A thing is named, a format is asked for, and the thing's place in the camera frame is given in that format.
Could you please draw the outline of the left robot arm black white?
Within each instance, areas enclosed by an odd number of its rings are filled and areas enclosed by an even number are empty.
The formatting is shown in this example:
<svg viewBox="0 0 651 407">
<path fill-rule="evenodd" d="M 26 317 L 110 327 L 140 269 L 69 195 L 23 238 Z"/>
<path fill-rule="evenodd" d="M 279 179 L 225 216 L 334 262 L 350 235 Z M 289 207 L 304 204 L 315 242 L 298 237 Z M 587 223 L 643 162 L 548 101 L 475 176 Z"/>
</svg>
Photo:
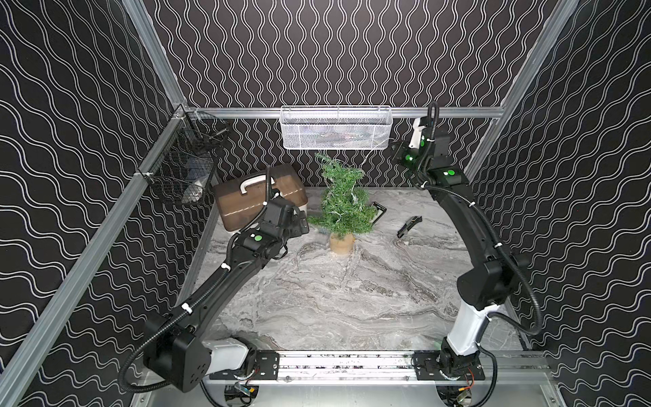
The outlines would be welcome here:
<svg viewBox="0 0 651 407">
<path fill-rule="evenodd" d="M 305 211 L 273 186 L 272 169 L 264 173 L 259 213 L 231 236 L 225 259 L 195 292 L 164 315 L 152 315 L 145 338 L 125 359 L 117 376 L 126 393 L 148 393 L 168 386 L 187 393 L 218 370 L 223 353 L 203 343 L 215 317 L 249 280 L 288 252 L 289 240 L 309 233 Z"/>
</svg>

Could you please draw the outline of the thin wire string lights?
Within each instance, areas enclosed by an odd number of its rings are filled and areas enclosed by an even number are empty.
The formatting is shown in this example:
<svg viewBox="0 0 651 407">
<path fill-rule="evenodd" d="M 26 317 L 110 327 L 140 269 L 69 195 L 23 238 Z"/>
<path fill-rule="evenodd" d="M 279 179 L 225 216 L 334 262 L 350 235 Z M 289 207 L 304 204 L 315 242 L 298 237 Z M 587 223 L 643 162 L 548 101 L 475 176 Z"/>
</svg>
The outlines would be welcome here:
<svg viewBox="0 0 651 407">
<path fill-rule="evenodd" d="M 367 176 L 364 166 L 373 154 L 372 150 L 363 153 L 359 164 L 345 163 L 327 154 L 320 156 L 321 175 L 327 186 L 320 208 L 325 228 L 331 232 L 367 233 L 374 227 L 374 201 L 360 184 Z"/>
</svg>

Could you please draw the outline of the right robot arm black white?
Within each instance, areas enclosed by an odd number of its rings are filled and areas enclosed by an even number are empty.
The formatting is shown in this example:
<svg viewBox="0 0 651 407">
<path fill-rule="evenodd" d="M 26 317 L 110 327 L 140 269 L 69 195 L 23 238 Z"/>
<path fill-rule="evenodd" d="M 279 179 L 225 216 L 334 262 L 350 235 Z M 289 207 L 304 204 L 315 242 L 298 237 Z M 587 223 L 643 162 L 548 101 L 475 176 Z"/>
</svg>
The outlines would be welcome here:
<svg viewBox="0 0 651 407">
<path fill-rule="evenodd" d="M 415 119 L 409 142 L 391 146 L 396 164 L 407 169 L 412 185 L 430 193 L 452 220 L 471 258 L 472 268 L 456 283 L 461 306 L 451 331 L 432 359 L 417 357 L 418 373 L 458 380 L 471 374 L 480 378 L 481 339 L 493 319 L 507 322 L 518 332 L 536 336 L 543 314 L 524 270 L 528 261 L 513 254 L 479 207 L 464 171 L 449 155 L 450 137 L 437 130 L 440 107 L 434 103 L 427 114 Z M 500 312 L 517 290 L 532 302 L 529 327 Z"/>
</svg>

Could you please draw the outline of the small green christmas tree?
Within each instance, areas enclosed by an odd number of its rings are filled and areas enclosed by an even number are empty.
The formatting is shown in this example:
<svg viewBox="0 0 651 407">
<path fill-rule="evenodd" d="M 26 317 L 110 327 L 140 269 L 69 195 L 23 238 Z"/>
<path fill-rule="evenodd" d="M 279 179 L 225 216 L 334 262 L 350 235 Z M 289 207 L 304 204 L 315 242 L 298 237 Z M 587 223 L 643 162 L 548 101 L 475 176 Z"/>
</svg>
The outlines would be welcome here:
<svg viewBox="0 0 651 407">
<path fill-rule="evenodd" d="M 320 215 L 312 215 L 309 223 L 330 232 L 329 245 L 334 254 L 348 255 L 356 237 L 371 232 L 377 209 L 370 204 L 367 191 L 359 186 L 364 171 L 326 154 L 317 154 L 316 159 L 327 187 L 321 196 Z"/>
</svg>

